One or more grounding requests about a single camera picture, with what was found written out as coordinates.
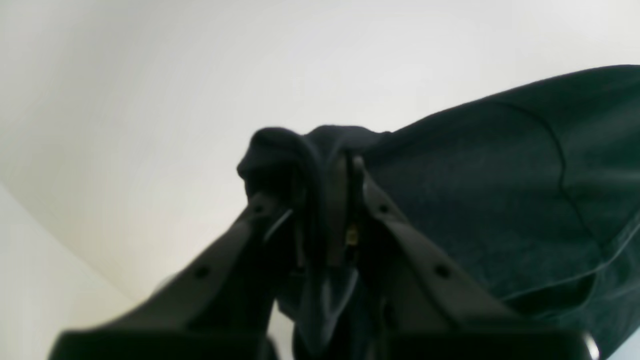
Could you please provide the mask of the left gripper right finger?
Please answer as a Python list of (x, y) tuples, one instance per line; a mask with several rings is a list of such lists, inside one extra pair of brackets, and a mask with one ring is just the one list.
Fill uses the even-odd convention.
[(369, 360), (598, 360), (594, 338), (525, 319), (416, 230), (366, 171), (347, 160), (359, 275), (378, 306)]

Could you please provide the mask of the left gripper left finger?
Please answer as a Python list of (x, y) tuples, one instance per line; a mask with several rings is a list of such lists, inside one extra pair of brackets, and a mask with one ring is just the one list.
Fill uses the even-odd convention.
[(51, 360), (276, 360), (267, 334), (275, 293), (293, 268), (293, 211), (256, 194), (189, 266), (135, 309), (60, 335)]

